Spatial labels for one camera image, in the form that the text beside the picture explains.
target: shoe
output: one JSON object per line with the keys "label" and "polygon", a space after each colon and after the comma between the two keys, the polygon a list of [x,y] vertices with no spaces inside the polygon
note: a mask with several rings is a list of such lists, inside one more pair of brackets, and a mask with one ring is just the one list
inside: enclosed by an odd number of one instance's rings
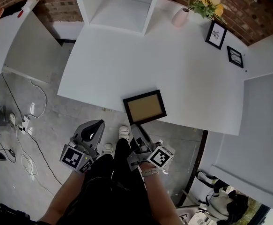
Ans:
{"label": "shoe", "polygon": [[129,142],[129,128],[121,126],[118,130],[118,139],[124,138]]}
{"label": "shoe", "polygon": [[106,154],[111,154],[113,156],[113,148],[111,143],[107,143],[104,145],[102,156]]}

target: pink vase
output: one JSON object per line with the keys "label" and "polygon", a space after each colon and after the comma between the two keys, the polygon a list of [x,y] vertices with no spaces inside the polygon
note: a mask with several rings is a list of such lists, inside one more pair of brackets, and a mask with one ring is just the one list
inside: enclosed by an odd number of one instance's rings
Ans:
{"label": "pink vase", "polygon": [[172,24],[177,28],[181,27],[186,22],[188,14],[189,10],[187,8],[180,9],[173,17]]}

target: electrical outlet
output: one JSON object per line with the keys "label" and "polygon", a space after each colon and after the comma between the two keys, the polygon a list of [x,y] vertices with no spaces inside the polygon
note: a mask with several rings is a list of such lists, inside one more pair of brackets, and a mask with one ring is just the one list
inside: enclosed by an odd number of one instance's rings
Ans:
{"label": "electrical outlet", "polygon": [[29,118],[27,118],[26,116],[24,116],[24,122],[22,122],[22,125],[19,126],[20,128],[22,128],[22,131],[21,131],[21,132],[22,132],[23,134],[26,134],[25,131],[27,131],[28,125],[29,125]]}
{"label": "electrical outlet", "polygon": [[10,123],[12,128],[15,127],[15,115],[12,112],[9,115],[9,123]]}

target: white cabinet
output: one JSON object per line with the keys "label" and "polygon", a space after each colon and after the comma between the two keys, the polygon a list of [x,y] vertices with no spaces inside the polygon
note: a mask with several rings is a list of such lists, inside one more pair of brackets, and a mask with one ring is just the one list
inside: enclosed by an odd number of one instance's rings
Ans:
{"label": "white cabinet", "polygon": [[157,0],[77,0],[83,20],[92,26],[145,35]]}

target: bracelet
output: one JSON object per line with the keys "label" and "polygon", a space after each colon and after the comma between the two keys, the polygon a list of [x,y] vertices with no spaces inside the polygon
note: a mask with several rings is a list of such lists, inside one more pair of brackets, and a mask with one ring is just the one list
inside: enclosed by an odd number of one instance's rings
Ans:
{"label": "bracelet", "polygon": [[150,168],[150,169],[147,169],[147,170],[144,170],[144,171],[141,172],[143,177],[147,177],[147,176],[153,175],[155,173],[159,173],[159,170],[156,167],[155,168]]}

